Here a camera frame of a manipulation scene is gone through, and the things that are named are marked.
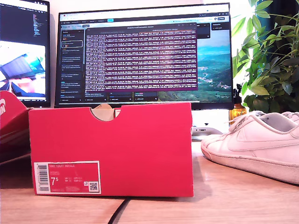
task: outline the wooden desk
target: wooden desk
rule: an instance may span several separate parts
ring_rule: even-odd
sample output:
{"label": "wooden desk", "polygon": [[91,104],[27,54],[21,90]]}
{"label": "wooden desk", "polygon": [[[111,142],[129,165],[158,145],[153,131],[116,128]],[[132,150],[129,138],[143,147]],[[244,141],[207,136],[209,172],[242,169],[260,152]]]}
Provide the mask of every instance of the wooden desk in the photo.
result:
{"label": "wooden desk", "polygon": [[[194,198],[133,198],[119,224],[298,223],[299,186],[208,161],[192,143]],[[123,198],[35,196],[30,159],[0,167],[1,224],[106,224]]]}

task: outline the black cable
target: black cable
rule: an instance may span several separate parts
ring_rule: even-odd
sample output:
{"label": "black cable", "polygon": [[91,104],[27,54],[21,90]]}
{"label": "black cable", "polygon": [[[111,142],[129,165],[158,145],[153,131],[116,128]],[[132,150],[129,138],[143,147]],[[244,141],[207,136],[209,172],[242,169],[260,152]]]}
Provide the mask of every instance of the black cable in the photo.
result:
{"label": "black cable", "polygon": [[131,200],[131,198],[129,198],[129,197],[127,197],[125,200],[123,200],[123,202],[120,204],[120,206],[117,208],[117,210],[111,216],[108,224],[113,224],[114,223],[114,221],[117,218],[117,216],[119,215],[119,213],[126,208],[126,206],[127,206],[127,204],[129,203],[130,200]]}

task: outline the monitor screen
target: monitor screen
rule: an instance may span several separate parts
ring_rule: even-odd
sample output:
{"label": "monitor screen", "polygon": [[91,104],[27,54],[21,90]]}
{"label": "monitor screen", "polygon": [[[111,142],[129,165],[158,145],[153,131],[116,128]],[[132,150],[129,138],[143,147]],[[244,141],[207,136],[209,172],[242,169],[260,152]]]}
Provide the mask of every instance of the monitor screen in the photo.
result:
{"label": "monitor screen", "polygon": [[0,0],[0,90],[50,106],[49,2]]}
{"label": "monitor screen", "polygon": [[232,108],[229,4],[60,13],[55,107]]}

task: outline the white sneaker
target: white sneaker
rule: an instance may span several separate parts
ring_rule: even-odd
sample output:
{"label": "white sneaker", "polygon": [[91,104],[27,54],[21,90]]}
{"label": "white sneaker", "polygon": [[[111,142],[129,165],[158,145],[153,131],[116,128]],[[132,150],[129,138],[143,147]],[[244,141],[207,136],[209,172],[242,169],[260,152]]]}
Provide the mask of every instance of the white sneaker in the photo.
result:
{"label": "white sneaker", "polygon": [[234,119],[229,132],[202,140],[211,161],[299,184],[299,125],[279,113],[251,112]]}
{"label": "white sneaker", "polygon": [[293,120],[294,122],[296,122],[297,124],[299,124],[299,112],[284,112],[282,113],[282,115],[285,115],[287,118]]}

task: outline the shoe box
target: shoe box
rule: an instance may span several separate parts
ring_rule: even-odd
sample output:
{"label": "shoe box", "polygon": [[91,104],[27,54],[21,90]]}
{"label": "shoe box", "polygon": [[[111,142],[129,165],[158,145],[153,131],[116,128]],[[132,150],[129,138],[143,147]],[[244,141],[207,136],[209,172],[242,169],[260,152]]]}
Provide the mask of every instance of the shoe box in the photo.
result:
{"label": "shoe box", "polygon": [[193,196],[190,103],[21,111],[37,195]]}
{"label": "shoe box", "polygon": [[14,94],[0,91],[0,164],[30,154],[30,109]]}

